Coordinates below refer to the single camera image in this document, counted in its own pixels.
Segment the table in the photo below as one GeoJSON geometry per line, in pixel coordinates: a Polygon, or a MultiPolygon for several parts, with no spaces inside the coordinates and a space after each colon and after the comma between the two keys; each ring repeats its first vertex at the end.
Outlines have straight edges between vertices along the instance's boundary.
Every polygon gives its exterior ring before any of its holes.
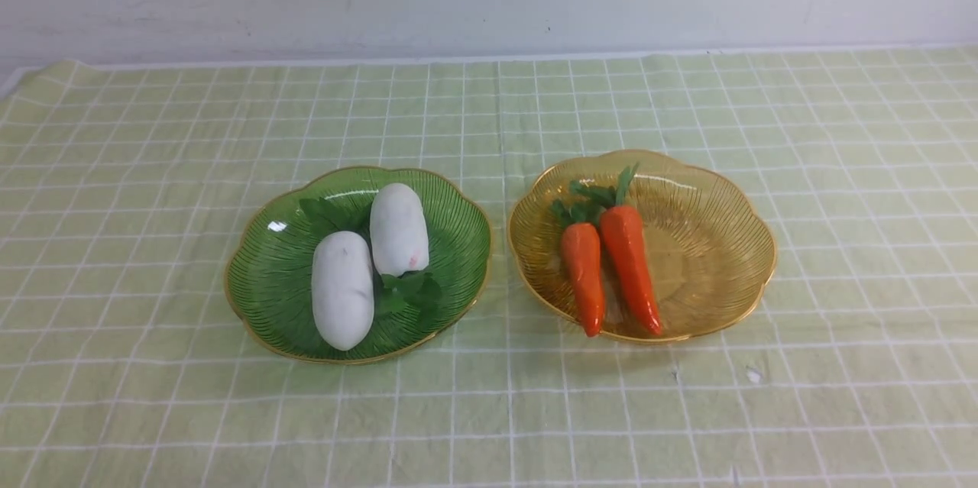
{"type": "Polygon", "coordinates": [[[57,63],[0,102],[0,485],[978,485],[978,47],[399,66],[57,63]],[[746,321],[587,339],[507,210],[622,147],[718,170],[775,231],[746,321]],[[493,279],[398,360],[245,335],[251,213],[352,164],[453,179],[493,279]]]}

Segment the green plate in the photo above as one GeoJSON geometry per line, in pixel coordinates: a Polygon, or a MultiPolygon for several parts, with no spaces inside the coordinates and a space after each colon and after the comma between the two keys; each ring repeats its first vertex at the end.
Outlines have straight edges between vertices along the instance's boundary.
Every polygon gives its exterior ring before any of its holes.
{"type": "Polygon", "coordinates": [[[349,167],[332,171],[266,204],[245,227],[224,275],[224,290],[249,334],[280,355],[340,364],[376,362],[405,353],[449,328],[475,304],[489,278],[492,230],[485,212],[457,186],[423,169],[349,167]],[[418,192],[429,226],[429,269],[441,286],[437,303],[376,318],[370,334],[343,352],[323,341],[312,315],[312,234],[301,199],[326,198],[354,214],[377,191],[403,183],[418,192]]]}

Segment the artificial vegetable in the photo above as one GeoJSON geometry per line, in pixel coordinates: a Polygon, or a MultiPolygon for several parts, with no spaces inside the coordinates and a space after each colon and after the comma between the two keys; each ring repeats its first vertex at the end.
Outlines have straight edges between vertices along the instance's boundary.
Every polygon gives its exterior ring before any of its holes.
{"type": "Polygon", "coordinates": [[[570,188],[573,193],[605,208],[598,218],[598,230],[621,282],[625,303],[644,328],[660,335],[662,322],[653,277],[646,261],[642,215],[638,209],[625,203],[628,186],[637,170],[638,165],[625,168],[618,176],[617,186],[585,186],[580,181],[574,181],[570,188]]]}
{"type": "Polygon", "coordinates": [[[381,275],[402,276],[429,266],[422,199],[401,183],[384,186],[370,208],[371,251],[381,275]]]}
{"type": "Polygon", "coordinates": [[[604,322],[604,289],[601,287],[601,237],[589,222],[589,210],[583,203],[567,207],[560,200],[551,205],[553,214],[563,226],[560,255],[574,290],[578,321],[584,333],[593,338],[600,334],[604,322]]]}
{"type": "Polygon", "coordinates": [[[362,235],[335,231],[312,259],[312,313],[316,329],[333,348],[347,351],[374,324],[374,268],[362,235]]]}

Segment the orange carrot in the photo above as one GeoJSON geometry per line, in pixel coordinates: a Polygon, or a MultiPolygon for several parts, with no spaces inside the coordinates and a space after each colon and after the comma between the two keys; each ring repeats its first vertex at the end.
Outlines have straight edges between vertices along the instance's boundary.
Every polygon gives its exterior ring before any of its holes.
{"type": "Polygon", "coordinates": [[[601,240],[607,248],[611,263],[629,310],[636,320],[653,334],[662,334],[662,322],[656,304],[656,291],[653,290],[653,277],[646,261],[646,239],[643,233],[643,220],[639,210],[625,203],[628,186],[635,177],[638,165],[626,168],[618,176],[618,186],[584,186],[578,181],[572,183],[572,191],[587,196],[593,203],[605,208],[601,213],[598,229],[601,240]]]}
{"type": "Polygon", "coordinates": [[[560,256],[570,276],[577,302],[577,315],[584,333],[593,338],[604,322],[604,289],[601,287],[601,237],[588,222],[588,211],[581,203],[569,208],[555,200],[551,210],[562,221],[560,256]]]}

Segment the radish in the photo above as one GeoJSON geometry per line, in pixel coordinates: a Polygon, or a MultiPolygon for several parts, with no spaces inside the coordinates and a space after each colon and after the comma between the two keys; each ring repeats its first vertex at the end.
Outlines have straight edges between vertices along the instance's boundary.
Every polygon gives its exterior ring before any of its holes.
{"type": "Polygon", "coordinates": [[[429,265],[429,238],[422,199],[411,186],[384,186],[370,210],[374,268],[381,275],[402,276],[429,265]]]}
{"type": "Polygon", "coordinates": [[[367,241],[336,231],[312,258],[312,312],[322,339],[347,351],[366,338],[374,322],[374,269],[367,241]]]}

